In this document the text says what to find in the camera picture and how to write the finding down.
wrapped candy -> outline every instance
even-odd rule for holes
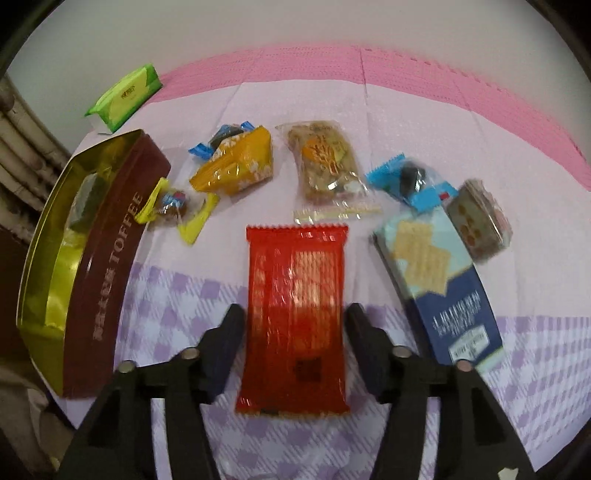
[[[342,414],[348,227],[247,227],[246,364],[236,411]]]
[[[146,204],[135,215],[135,221],[140,224],[173,224],[181,238],[193,245],[218,202],[219,197],[214,193],[198,194],[190,189],[172,189],[168,186],[168,180],[162,178]]]
[[[373,188],[384,190],[417,213],[433,210],[457,195],[457,190],[439,173],[403,153],[369,172],[367,179]]]

cracker image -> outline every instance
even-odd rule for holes
[[[447,291],[447,268],[452,254],[433,245],[414,244],[411,258],[404,272],[409,285],[445,296]]]
[[[433,225],[430,223],[411,222],[404,220],[398,224],[396,239],[391,248],[396,260],[409,261],[411,251],[416,244],[430,245],[433,236]]]

metal bolt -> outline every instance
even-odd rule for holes
[[[181,352],[181,358],[183,360],[195,360],[199,356],[199,350],[194,346],[190,346]]]
[[[394,356],[397,356],[399,358],[408,358],[413,354],[408,348],[402,345],[395,346],[392,349],[392,353],[394,354]]]
[[[460,360],[456,363],[456,367],[462,372],[469,372],[472,370],[472,364],[468,360]]]
[[[119,364],[117,370],[119,370],[119,372],[122,374],[128,374],[129,372],[135,370],[135,367],[137,367],[137,364],[133,360],[123,360]]]

purple checkered tablecloth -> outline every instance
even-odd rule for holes
[[[168,360],[203,332],[217,326],[232,302],[246,305],[246,288],[135,264],[119,331],[118,361],[140,365]],[[415,347],[403,314],[386,305],[366,308],[372,323],[398,343]],[[484,375],[529,452],[589,415],[591,387],[590,317],[497,317],[505,359]],[[369,478],[388,407],[365,391],[347,349],[347,399],[352,414],[320,420],[248,417],[233,411],[244,351],[232,369],[226,391],[202,407],[220,471],[233,478],[275,472],[280,478]],[[421,474],[433,474],[437,449],[438,403],[428,405]],[[168,463],[162,405],[155,404],[154,440],[161,478]]]

green snack package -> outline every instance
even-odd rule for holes
[[[116,132],[161,86],[154,66],[148,63],[115,83],[85,116],[98,133]]]

